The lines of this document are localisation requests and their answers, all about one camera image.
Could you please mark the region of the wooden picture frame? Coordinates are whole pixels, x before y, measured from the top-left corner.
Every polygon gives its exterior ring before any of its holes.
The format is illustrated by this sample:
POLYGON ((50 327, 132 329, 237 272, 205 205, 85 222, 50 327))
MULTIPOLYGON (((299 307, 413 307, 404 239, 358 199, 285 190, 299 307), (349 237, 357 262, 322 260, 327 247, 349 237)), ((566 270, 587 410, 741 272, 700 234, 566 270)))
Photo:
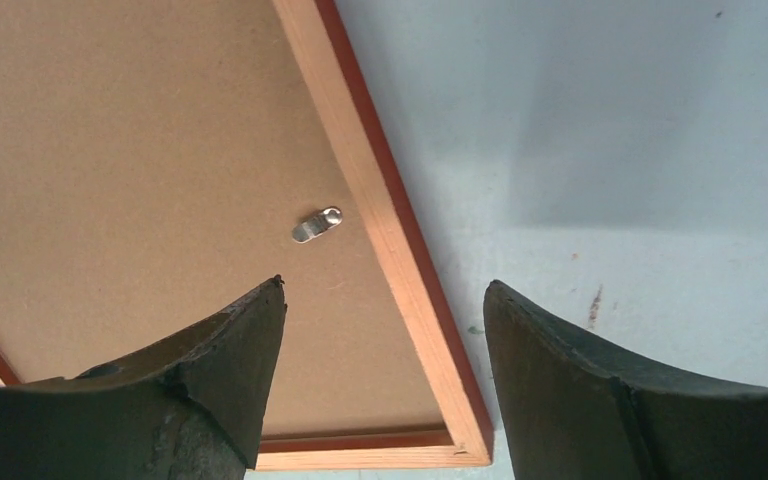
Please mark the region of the wooden picture frame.
MULTIPOLYGON (((486 466, 492 460, 492 424, 336 5, 268 2, 358 207, 442 424, 289 436, 262 429, 250 470, 486 466)), ((23 381, 0 349, 0 387, 36 381, 23 381)))

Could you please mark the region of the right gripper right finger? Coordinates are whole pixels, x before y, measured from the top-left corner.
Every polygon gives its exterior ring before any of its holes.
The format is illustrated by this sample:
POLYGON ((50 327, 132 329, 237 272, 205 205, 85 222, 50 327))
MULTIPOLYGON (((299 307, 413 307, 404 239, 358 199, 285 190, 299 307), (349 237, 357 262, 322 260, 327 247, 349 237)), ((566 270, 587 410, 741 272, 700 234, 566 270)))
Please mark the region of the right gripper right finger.
POLYGON ((768 388, 682 370, 539 307, 483 303, 518 479, 768 479, 768 388))

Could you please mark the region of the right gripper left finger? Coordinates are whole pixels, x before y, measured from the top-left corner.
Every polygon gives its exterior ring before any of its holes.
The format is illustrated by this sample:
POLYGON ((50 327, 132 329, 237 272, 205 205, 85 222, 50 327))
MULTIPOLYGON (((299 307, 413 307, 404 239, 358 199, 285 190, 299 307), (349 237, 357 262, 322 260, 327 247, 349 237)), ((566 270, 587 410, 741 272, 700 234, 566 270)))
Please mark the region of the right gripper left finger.
POLYGON ((0 387, 0 479, 241 479, 283 338, 272 277, 221 311, 81 375, 0 387))

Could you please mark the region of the brown cardboard backing board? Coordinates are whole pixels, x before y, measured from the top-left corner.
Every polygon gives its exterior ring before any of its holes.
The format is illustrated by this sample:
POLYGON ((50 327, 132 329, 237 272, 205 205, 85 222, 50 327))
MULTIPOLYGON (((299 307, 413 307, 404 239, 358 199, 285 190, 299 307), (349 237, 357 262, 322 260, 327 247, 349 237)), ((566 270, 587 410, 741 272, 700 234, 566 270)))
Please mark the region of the brown cardboard backing board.
POLYGON ((73 377, 280 276, 263 431, 442 416, 268 1, 0 1, 0 349, 73 377))

